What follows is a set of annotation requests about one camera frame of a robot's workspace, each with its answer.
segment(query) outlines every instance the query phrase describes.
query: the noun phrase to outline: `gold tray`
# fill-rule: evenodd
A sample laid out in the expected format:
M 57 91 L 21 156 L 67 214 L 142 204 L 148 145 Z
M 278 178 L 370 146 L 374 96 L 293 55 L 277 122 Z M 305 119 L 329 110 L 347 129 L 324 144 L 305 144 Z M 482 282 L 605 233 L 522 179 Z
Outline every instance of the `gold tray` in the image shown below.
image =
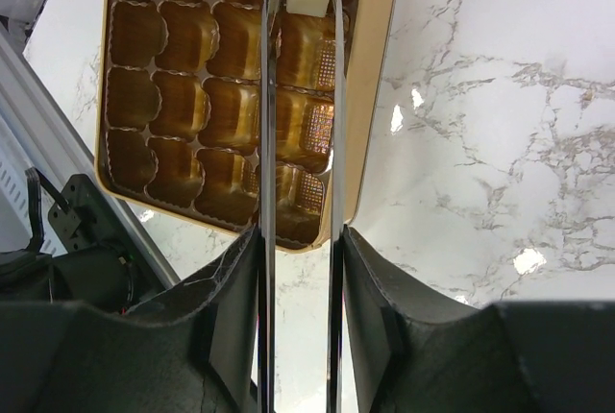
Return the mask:
M 222 231 L 254 222 L 261 0 L 107 0 L 96 169 L 109 193 Z M 343 0 L 345 217 L 357 211 L 393 0 Z M 277 235 L 329 238 L 332 13 L 278 18 Z

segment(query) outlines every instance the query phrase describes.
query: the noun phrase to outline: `marble countertop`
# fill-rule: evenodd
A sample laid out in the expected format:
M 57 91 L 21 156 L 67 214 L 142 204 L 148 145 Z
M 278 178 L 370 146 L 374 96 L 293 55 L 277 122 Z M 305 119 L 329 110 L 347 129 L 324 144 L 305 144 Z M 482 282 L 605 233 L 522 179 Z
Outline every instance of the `marble countertop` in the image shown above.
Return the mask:
M 397 0 L 354 226 L 472 305 L 615 298 L 612 2 Z M 102 5 L 49 0 L 25 52 L 90 148 Z M 135 211 L 181 277 L 231 240 Z M 277 257 L 281 412 L 324 405 L 328 266 Z

